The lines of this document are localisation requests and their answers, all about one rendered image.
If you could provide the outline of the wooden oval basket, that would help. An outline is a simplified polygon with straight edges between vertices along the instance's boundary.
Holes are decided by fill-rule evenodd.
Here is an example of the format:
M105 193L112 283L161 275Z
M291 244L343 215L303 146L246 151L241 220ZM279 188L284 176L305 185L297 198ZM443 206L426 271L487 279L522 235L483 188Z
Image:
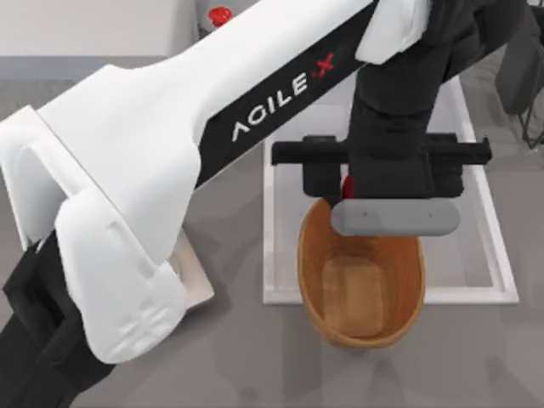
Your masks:
M297 244L297 283L315 330L329 343L378 349L398 342L419 317L426 290L415 236L342 236L332 208L316 200Z

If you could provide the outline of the white sink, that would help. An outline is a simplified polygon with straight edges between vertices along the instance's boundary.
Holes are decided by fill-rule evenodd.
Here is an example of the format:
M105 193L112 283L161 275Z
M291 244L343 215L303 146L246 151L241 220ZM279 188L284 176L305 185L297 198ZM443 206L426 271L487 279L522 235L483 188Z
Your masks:
M350 76L263 144L263 286L268 305L299 304L297 278L298 231L314 203L302 190L302 169L273 166L275 141L300 140L306 134L343 139L354 78ZM464 191L455 204L461 223L455 232L422 239L426 262L427 305L516 304L519 295L502 237L490 186L482 167L463 172Z

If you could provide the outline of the red knob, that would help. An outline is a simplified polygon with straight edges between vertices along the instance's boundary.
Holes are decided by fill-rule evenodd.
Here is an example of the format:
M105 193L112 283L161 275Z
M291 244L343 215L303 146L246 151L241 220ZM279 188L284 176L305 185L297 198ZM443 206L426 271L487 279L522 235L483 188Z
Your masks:
M232 11L226 6L216 6L208 11L208 18L215 28L223 26L233 18Z

